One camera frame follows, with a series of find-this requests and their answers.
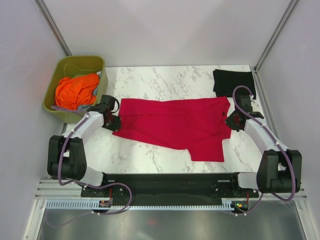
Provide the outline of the aluminium frame post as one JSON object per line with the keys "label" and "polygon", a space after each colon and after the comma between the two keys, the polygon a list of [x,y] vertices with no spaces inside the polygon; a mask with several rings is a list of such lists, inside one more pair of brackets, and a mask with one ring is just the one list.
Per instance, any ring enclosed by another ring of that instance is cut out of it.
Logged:
{"label": "aluminium frame post", "polygon": [[294,12],[295,8],[297,7],[299,0],[290,0],[284,13],[282,14],[276,28],[274,29],[273,33],[271,34],[270,39],[268,40],[262,54],[260,55],[257,63],[253,67],[253,72],[257,73],[259,69],[262,67],[263,63],[265,62],[267,56],[271,52],[273,46],[275,45],[277,39],[279,38],[280,34],[282,33],[284,27],[286,26],[287,22],[289,21],[292,13]]}
{"label": "aluminium frame post", "polygon": [[58,25],[56,24],[52,14],[50,13],[49,8],[47,7],[44,0],[34,0],[35,4],[37,5],[38,9],[40,10],[42,16],[44,17],[46,23],[48,24],[51,32],[53,33],[54,37],[56,38],[60,48],[64,52],[66,56],[71,56],[72,52],[68,47],[61,31],[59,30]]}

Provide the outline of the folded black t shirt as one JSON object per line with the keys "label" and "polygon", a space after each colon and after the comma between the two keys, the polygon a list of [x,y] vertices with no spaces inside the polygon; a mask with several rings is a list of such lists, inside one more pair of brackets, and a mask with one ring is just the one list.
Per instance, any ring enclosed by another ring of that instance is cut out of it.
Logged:
{"label": "folded black t shirt", "polygon": [[254,78],[250,71],[242,72],[216,69],[213,71],[213,78],[213,91],[217,97],[231,98],[236,87],[246,86],[253,94],[253,99],[257,99]]}

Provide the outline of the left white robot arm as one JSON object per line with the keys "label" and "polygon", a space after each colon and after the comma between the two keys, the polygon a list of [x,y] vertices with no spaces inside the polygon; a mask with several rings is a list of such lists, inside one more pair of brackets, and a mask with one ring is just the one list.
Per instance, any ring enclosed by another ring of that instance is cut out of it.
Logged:
{"label": "left white robot arm", "polygon": [[63,135],[53,135],[49,139],[47,172],[57,177],[61,186],[69,183],[89,186],[99,197],[106,196],[110,185],[104,181],[104,173],[87,164],[85,144],[100,128],[117,132],[122,126],[121,117],[115,115],[119,101],[110,95],[103,95],[100,103],[86,110],[70,110],[52,106],[54,110],[77,114],[80,121]]}

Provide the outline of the orange t shirt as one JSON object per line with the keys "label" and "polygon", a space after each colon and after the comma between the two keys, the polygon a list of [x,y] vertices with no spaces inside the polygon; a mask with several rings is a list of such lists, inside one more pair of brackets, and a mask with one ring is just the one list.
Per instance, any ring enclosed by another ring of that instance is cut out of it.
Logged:
{"label": "orange t shirt", "polygon": [[64,77],[55,89],[55,104],[68,110],[78,110],[80,106],[90,106],[97,98],[100,83],[97,73],[77,77]]}

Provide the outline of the left aluminium frame post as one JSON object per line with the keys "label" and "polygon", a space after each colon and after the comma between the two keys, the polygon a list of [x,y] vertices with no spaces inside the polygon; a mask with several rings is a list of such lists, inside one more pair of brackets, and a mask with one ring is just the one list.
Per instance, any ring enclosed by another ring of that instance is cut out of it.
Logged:
{"label": "left aluminium frame post", "polygon": [[56,38],[60,48],[64,52],[66,56],[71,56],[72,52],[68,47],[61,31],[59,30],[58,25],[56,24],[52,14],[50,13],[49,8],[47,7],[44,0],[34,0],[35,4],[37,5],[38,9],[40,10],[42,16],[44,17],[46,23],[48,24],[51,32],[53,33],[54,37]]}

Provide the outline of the olive green plastic bin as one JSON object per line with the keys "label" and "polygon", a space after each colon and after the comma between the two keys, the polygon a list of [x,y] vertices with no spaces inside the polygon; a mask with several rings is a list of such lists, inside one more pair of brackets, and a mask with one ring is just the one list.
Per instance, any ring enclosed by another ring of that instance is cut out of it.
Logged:
{"label": "olive green plastic bin", "polygon": [[68,56],[63,58],[56,65],[42,102],[43,108],[64,123],[76,124],[81,120],[84,114],[77,114],[75,113],[77,110],[69,110],[57,106],[55,103],[56,87],[58,86],[59,81],[64,77],[74,78],[93,74],[99,71],[101,71],[101,78],[99,80],[96,100],[92,105],[90,105],[90,107],[100,103],[102,95],[107,91],[108,76],[105,69],[105,60],[100,56],[94,55]]}

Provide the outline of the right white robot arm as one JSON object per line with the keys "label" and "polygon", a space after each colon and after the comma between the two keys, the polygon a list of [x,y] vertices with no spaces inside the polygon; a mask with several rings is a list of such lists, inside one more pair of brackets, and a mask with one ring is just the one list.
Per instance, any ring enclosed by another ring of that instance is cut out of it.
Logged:
{"label": "right white robot arm", "polygon": [[227,117],[226,125],[234,131],[246,132],[262,154],[256,172],[241,172],[229,184],[229,191],[235,197],[242,196],[247,189],[263,194],[290,193],[294,195],[301,188],[302,154],[290,150],[281,143],[268,128],[264,116],[253,111],[251,97],[235,97],[235,110]]}

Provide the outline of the magenta red t shirt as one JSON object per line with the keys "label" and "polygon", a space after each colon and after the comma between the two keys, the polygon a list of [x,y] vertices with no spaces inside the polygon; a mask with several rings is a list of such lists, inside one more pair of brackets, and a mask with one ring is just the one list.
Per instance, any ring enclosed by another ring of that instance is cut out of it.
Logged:
{"label": "magenta red t shirt", "polygon": [[157,101],[124,98],[121,128],[113,135],[146,144],[188,150],[193,162],[223,163],[230,102],[226,97]]}

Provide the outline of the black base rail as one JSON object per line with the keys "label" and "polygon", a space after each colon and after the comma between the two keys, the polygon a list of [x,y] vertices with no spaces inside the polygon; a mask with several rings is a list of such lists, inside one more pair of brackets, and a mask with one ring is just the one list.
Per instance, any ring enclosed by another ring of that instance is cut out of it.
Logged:
{"label": "black base rail", "polygon": [[235,173],[103,174],[101,188],[87,187],[83,198],[111,198],[120,204],[216,203],[257,198],[259,190],[241,188]]}

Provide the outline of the right aluminium frame post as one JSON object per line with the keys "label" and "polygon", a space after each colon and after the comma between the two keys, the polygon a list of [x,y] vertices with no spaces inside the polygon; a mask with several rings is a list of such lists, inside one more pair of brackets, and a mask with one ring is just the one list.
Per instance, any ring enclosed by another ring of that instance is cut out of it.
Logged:
{"label": "right aluminium frame post", "polygon": [[284,27],[286,26],[287,22],[289,21],[292,13],[294,12],[295,8],[297,7],[299,0],[290,0],[284,13],[282,14],[276,28],[274,29],[273,33],[271,34],[270,39],[268,40],[262,54],[260,55],[257,63],[253,67],[253,72],[257,73],[259,69],[262,67],[263,63],[265,62],[267,56],[271,52],[273,46],[275,45],[277,39],[279,38],[280,34],[282,33]]}

